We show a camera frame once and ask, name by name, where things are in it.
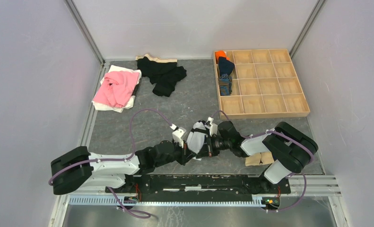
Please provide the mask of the navy striped boxer underwear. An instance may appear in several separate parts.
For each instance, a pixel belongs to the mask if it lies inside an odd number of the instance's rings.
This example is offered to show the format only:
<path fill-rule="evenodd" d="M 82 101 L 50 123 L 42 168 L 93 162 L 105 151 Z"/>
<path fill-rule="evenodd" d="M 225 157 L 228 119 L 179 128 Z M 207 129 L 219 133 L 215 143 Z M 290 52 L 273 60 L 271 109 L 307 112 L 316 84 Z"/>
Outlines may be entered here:
<path fill-rule="evenodd" d="M 233 79 L 229 74 L 220 75 L 218 84 L 221 96 L 230 96 L 232 94 Z"/>

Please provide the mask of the white black garment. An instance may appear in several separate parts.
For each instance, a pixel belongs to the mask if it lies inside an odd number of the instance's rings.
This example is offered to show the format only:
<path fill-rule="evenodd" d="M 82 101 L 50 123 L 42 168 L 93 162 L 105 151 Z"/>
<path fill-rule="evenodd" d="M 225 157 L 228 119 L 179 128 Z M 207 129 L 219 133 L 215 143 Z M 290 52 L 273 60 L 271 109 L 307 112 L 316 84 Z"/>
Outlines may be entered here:
<path fill-rule="evenodd" d="M 197 121 L 193 124 L 187 137 L 187 148 L 193 153 L 193 159 L 201 160 L 203 157 L 214 157 L 212 136 L 209 135 L 209 130 L 205 127 L 204 120 Z"/>

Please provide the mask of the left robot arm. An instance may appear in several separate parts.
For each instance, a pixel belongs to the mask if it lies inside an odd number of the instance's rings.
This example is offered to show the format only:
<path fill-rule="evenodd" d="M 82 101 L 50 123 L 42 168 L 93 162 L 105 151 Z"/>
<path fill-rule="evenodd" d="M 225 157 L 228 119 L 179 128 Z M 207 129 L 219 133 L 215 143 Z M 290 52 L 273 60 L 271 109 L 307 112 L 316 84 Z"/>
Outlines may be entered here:
<path fill-rule="evenodd" d="M 48 184 L 55 195 L 64 195 L 85 187 L 119 188 L 131 192 L 133 175 L 152 173 L 157 167 L 177 162 L 185 165 L 195 157 L 187 145 L 164 140 L 127 155 L 102 155 L 79 146 L 51 162 Z"/>

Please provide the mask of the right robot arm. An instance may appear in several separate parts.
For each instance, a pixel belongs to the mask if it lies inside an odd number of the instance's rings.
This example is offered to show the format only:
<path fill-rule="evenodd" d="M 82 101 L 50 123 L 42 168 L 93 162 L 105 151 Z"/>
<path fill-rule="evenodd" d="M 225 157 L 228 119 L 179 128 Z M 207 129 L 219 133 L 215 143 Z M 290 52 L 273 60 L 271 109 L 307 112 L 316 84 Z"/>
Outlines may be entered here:
<path fill-rule="evenodd" d="M 230 150 L 237 157 L 253 157 L 269 152 L 274 162 L 265 169 L 259 180 L 260 189 L 271 193 L 278 183 L 299 174 L 313 162 L 319 147 L 317 143 L 287 122 L 257 135 L 240 134 L 231 121 L 219 125 L 210 121 L 196 122 L 187 139 L 188 149 L 196 159 L 217 156 Z"/>

